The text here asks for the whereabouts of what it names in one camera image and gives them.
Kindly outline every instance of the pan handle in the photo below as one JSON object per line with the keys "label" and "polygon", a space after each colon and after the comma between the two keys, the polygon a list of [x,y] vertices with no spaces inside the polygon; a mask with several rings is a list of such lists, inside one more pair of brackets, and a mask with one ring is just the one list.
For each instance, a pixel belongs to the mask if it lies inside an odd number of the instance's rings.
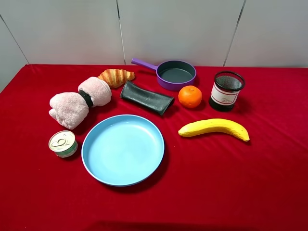
{"label": "pan handle", "polygon": [[157,67],[158,67],[158,66],[149,64],[149,63],[147,63],[147,62],[145,62],[145,61],[142,61],[142,60],[140,60],[140,59],[136,59],[136,58],[132,58],[131,63],[132,63],[132,64],[139,65],[139,66],[147,67],[147,68],[149,68],[149,69],[151,69],[151,70],[154,70],[154,71],[156,71],[156,69],[157,69]]}

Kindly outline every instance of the table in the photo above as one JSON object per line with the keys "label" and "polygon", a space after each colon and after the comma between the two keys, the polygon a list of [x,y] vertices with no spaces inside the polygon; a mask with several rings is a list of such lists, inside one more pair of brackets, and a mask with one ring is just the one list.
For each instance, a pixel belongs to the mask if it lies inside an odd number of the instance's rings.
{"label": "table", "polygon": [[[91,108],[73,132],[70,158],[48,148],[65,130],[48,111],[50,98],[108,68],[134,71],[136,85],[176,98],[164,116],[119,98]],[[308,229],[308,70],[197,67],[203,102],[186,109],[155,73],[132,65],[26,65],[0,94],[0,230],[32,231],[289,231]],[[246,79],[235,108],[208,105],[215,73]],[[166,151],[147,180],[118,188],[95,180],[81,161],[90,129],[115,115],[134,114],[161,130]],[[182,138],[187,123],[225,118],[242,124],[251,141],[223,133]]]}

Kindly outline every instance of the towel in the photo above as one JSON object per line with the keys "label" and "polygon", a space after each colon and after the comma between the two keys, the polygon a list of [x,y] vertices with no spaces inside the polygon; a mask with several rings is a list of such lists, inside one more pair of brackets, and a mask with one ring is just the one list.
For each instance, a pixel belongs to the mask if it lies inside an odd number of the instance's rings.
{"label": "towel", "polygon": [[84,120],[89,107],[104,106],[111,100],[108,84],[97,77],[82,82],[78,91],[56,94],[50,99],[50,116],[68,129],[76,128]]}

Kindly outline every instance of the black pouch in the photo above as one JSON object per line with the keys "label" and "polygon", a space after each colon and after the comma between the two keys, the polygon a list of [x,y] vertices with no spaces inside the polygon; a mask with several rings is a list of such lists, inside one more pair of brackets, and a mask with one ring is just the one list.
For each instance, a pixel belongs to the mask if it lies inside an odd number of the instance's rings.
{"label": "black pouch", "polygon": [[174,103],[174,98],[163,94],[144,90],[131,81],[127,81],[123,87],[120,97],[125,100],[138,103],[161,116],[165,110]]}

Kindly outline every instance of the frying pan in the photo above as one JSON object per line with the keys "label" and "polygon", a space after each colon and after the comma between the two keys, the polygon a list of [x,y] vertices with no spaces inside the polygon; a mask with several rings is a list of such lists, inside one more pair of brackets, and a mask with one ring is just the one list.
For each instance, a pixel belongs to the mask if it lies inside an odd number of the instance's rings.
{"label": "frying pan", "polygon": [[131,63],[156,71],[158,84],[168,90],[181,90],[185,86],[192,85],[196,78],[194,66],[180,60],[170,60],[155,66],[133,58]]}

